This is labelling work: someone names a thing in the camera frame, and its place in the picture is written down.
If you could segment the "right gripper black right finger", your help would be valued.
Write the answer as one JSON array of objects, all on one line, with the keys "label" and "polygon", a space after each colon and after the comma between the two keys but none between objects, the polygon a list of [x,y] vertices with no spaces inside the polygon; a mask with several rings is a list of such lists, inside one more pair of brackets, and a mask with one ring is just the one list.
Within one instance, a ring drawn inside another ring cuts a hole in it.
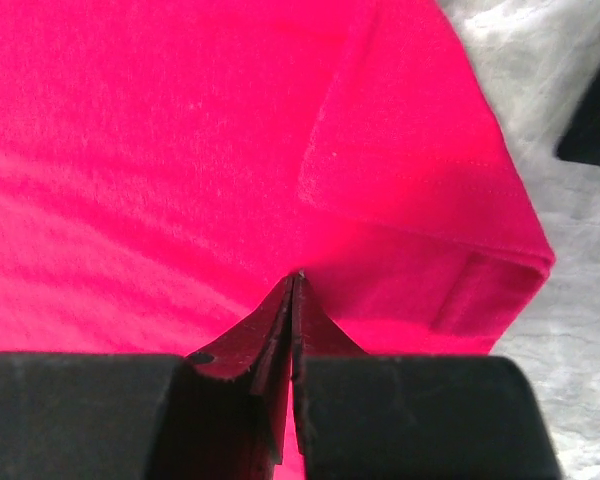
[{"label": "right gripper black right finger", "polygon": [[290,321],[293,405],[309,479],[558,479],[530,382],[511,360],[372,355],[303,276]]}]

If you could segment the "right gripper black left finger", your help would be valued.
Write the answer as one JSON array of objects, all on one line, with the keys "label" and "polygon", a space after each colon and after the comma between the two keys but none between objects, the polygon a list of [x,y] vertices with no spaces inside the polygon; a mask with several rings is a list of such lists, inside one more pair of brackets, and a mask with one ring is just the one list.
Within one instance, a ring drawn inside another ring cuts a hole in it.
[{"label": "right gripper black left finger", "polygon": [[188,356],[0,352],[0,479],[271,478],[293,285]]}]

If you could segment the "red t shirt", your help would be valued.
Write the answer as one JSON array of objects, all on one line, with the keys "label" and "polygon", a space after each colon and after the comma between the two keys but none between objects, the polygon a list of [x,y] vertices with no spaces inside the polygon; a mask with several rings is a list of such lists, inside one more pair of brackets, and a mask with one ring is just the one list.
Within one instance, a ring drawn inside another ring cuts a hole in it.
[{"label": "red t shirt", "polygon": [[188,356],[303,276],[495,356],[554,261],[433,1],[0,1],[0,352]]}]

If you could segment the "folded black t shirt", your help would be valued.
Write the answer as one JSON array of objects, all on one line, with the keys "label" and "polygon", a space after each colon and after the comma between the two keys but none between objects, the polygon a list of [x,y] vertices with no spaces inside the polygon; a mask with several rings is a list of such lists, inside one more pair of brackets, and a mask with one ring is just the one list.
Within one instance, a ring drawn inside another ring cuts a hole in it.
[{"label": "folded black t shirt", "polygon": [[600,69],[560,138],[556,156],[563,161],[600,166]]}]

